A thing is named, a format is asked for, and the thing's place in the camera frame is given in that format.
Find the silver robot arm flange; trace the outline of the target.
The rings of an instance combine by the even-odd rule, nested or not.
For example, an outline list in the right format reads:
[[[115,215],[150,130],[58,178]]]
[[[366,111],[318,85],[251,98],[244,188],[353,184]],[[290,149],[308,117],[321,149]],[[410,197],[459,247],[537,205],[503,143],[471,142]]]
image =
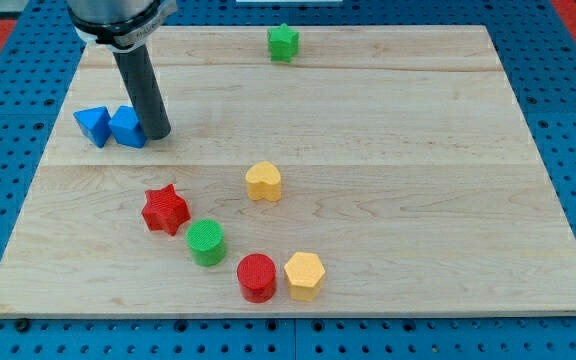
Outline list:
[[[145,44],[172,14],[176,0],[67,0],[68,15],[86,43],[127,53]]]

